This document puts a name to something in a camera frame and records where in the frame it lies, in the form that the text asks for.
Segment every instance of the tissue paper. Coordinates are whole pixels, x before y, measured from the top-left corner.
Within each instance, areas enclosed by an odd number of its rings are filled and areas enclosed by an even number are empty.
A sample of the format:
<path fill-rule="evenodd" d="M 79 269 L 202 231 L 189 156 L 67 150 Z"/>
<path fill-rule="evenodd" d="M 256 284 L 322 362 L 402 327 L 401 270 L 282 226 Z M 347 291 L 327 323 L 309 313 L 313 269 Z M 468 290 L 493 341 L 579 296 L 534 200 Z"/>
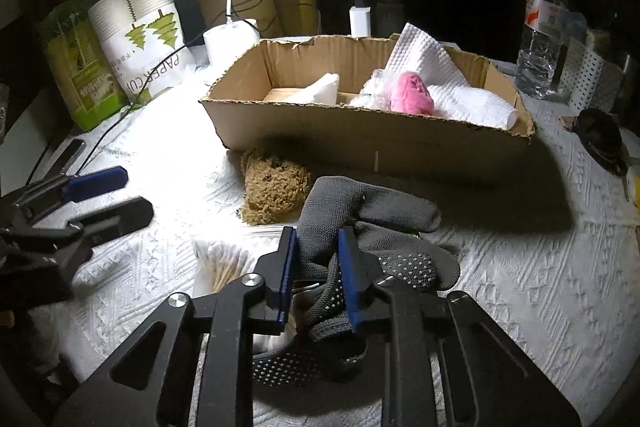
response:
<path fill-rule="evenodd" d="M 434 102 L 433 116 L 509 130 L 518 112 L 485 89 L 469 86 L 449 54 L 436 39 L 407 23 L 391 52 L 385 71 L 397 78 L 415 71 Z"/>
<path fill-rule="evenodd" d="M 305 89 L 299 90 L 283 102 L 289 103 L 323 103 L 335 105 L 338 99 L 338 84 L 340 76 L 335 73 L 327 73 Z"/>

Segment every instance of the pink toy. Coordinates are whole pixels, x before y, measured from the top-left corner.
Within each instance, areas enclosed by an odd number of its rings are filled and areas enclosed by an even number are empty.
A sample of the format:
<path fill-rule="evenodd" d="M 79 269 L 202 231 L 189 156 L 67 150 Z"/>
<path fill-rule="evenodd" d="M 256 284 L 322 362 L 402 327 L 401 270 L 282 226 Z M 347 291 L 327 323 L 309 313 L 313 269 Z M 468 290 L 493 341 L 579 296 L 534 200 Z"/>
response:
<path fill-rule="evenodd" d="M 391 88 L 391 110 L 433 115 L 433 99 L 417 73 L 406 71 Z"/>

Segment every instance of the brown sponge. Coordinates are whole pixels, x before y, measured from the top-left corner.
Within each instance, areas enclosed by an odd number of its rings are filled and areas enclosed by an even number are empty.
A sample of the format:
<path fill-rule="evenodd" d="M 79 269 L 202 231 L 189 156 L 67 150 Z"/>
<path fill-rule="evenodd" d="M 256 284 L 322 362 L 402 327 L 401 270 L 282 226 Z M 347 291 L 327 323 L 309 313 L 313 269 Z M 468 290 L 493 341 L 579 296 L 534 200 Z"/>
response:
<path fill-rule="evenodd" d="M 302 208 L 311 186 L 311 175 L 304 167 L 259 150 L 244 153 L 241 166 L 246 190 L 240 209 L 243 221 L 281 223 Z"/>

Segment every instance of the white charger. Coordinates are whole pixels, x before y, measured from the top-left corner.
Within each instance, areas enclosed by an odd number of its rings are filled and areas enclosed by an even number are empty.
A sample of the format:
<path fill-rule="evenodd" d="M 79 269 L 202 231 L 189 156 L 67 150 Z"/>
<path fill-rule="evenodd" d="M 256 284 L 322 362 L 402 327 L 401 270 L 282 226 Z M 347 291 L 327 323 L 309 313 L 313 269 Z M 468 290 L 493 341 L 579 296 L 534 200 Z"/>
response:
<path fill-rule="evenodd" d="M 371 6 L 364 6 L 364 0 L 354 0 L 349 10 L 351 37 L 371 36 Z"/>

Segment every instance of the white pegboard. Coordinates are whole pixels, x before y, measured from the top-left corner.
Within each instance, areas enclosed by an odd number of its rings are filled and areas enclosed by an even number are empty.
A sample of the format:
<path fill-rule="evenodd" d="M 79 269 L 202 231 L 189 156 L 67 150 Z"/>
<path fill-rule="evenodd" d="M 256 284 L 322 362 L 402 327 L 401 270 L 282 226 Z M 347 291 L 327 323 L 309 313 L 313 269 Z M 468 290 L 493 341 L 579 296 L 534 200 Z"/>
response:
<path fill-rule="evenodd" d="M 558 91 L 576 112 L 587 107 L 597 107 L 609 112 L 616 101 L 622 74 L 622 70 L 615 64 L 607 62 L 572 38 Z"/>

